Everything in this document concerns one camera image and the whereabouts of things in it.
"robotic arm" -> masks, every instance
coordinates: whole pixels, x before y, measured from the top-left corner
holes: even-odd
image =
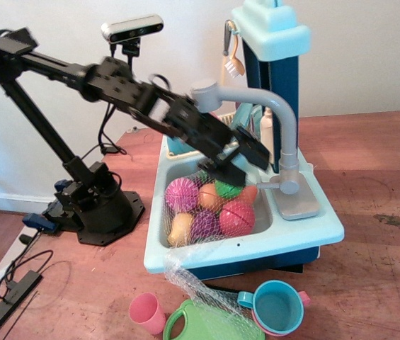
[[[181,138],[207,157],[199,167],[221,181],[244,185],[245,173],[231,163],[239,153],[267,169],[267,149],[244,129],[230,130],[210,114],[200,113],[187,96],[135,81],[125,62],[106,57],[101,64],[70,64],[34,52],[37,46],[26,28],[0,37],[0,85],[73,178],[55,186],[57,200],[43,213],[53,223],[49,229],[75,231],[81,243],[106,245],[131,232],[144,207],[137,193],[120,190],[105,164],[96,162],[88,168],[74,155],[16,81],[24,71],[60,81],[87,101],[106,101],[154,130]],[[157,121],[151,113],[160,100],[167,102],[169,109],[164,119]],[[234,138],[239,146],[225,154],[225,146]]]

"power strip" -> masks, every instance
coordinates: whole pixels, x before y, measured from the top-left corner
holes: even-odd
[[[8,294],[6,294],[5,299],[0,302],[0,328],[41,280],[41,274],[35,271],[29,271]]]

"black cable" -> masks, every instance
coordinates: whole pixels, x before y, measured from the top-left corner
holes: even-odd
[[[164,76],[162,76],[161,74],[158,74],[158,73],[156,73],[156,74],[151,74],[151,75],[148,77],[148,80],[151,82],[152,85],[154,85],[155,87],[161,88],[159,85],[157,85],[156,83],[154,83],[154,80],[155,80],[155,79],[160,79],[160,80],[162,80],[162,81],[165,83],[165,85],[166,85],[166,89],[169,90],[169,91],[171,91],[171,84],[170,84],[170,81],[169,81],[166,77],[164,77]]]
[[[114,147],[113,144],[111,143],[103,143],[104,147]],[[85,158],[87,158],[87,156],[92,153],[95,149],[97,149],[98,147],[100,147],[99,144],[94,145],[92,148],[90,148],[90,150],[88,150],[81,158],[81,160],[84,160]]]
[[[0,279],[0,287],[1,287],[1,284],[3,283],[3,281],[6,282],[6,292],[4,295],[0,294],[0,299],[3,300],[3,297],[6,296],[6,294],[11,290],[11,289],[9,289],[8,284],[10,281],[12,281],[14,279],[14,271],[15,271],[16,266],[18,265],[18,263],[20,263],[20,260],[25,256],[25,254],[28,252],[28,250],[30,250],[30,247],[33,245],[35,240],[40,236],[40,234],[41,234],[41,231],[38,230],[38,232],[36,232],[36,234],[33,235],[30,242],[28,242],[28,244],[25,246],[23,251],[19,255],[17,255],[17,257],[9,264],[8,268],[6,268],[5,274]]]
[[[96,188],[92,188],[95,193],[97,193],[99,196],[104,197],[104,198],[112,198],[119,190],[121,190],[121,185],[122,185],[122,177],[119,174],[117,174],[114,171],[110,171],[110,170],[108,172],[110,174],[118,177],[118,184],[117,184],[115,190],[112,193],[104,194],[104,193],[101,193],[100,191],[97,191]]]
[[[12,289],[10,288],[11,282],[14,279],[14,274],[16,272],[16,270],[18,268],[20,268],[23,264],[26,264],[27,262],[29,262],[30,260],[39,257],[43,254],[47,254],[50,253],[49,257],[47,258],[47,260],[42,264],[42,266],[37,270],[37,272],[41,271],[42,268],[44,268],[44,266],[48,263],[48,261],[52,258],[53,256],[53,250],[45,250],[45,251],[41,251],[40,253],[37,253],[36,255],[33,255],[31,257],[29,257],[28,259],[25,259],[22,261],[22,258],[28,253],[28,251],[30,250],[30,248],[32,247],[32,245],[34,245],[35,240],[41,235],[41,231],[38,230],[38,232],[36,232],[36,234],[32,237],[32,239],[30,240],[30,242],[28,242],[28,244],[25,246],[25,248],[23,249],[23,251],[17,255],[17,257],[9,264],[8,268],[6,268],[5,274],[3,275],[3,277],[0,279],[0,288],[3,284],[3,282],[5,282],[6,284],[6,292],[4,294],[0,293],[0,299],[3,301],[5,300],[6,295],[9,293],[9,291]]]
[[[0,30],[0,37],[4,34],[4,33],[11,33],[12,30]]]
[[[116,44],[110,44],[110,55],[111,57],[115,56],[115,51],[116,51]],[[132,71],[132,58],[130,59],[130,69]],[[123,148],[123,147],[119,147],[117,146],[114,141],[112,141],[109,136],[106,135],[106,133],[104,132],[105,130],[105,126],[107,125],[108,121],[110,120],[110,118],[112,118],[112,115],[114,114],[116,109],[116,106],[113,106],[110,109],[110,103],[107,103],[107,109],[105,110],[105,115],[103,117],[101,126],[99,127],[99,132],[98,132],[98,145],[99,147],[101,147],[101,154],[110,154],[110,153],[121,153],[126,155],[127,151]],[[107,147],[105,147],[105,143],[102,141],[102,137],[105,137],[109,143],[111,144],[111,147],[114,148],[113,151],[110,151]]]

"plastic mesh net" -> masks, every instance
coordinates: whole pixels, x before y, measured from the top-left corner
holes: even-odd
[[[214,180],[206,172],[174,179],[165,190],[164,231],[172,249],[164,259],[168,281],[189,294],[206,325],[208,339],[264,339],[249,310],[236,301],[236,293],[208,288],[183,262],[195,256],[205,242],[242,237],[255,225],[253,202],[257,188],[235,187]]]
[[[255,225],[255,186],[237,187],[198,171],[173,180],[165,190],[168,244],[182,247],[248,235]]]

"toy dish brush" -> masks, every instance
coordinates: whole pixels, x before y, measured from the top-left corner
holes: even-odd
[[[234,35],[234,46],[233,50],[229,56],[229,61],[225,64],[225,67],[227,68],[229,74],[231,77],[236,78],[238,75],[244,75],[245,73],[245,67],[242,64],[242,62],[237,59],[236,57],[236,52],[237,52],[237,47],[239,46],[239,39],[237,38],[237,35]]]

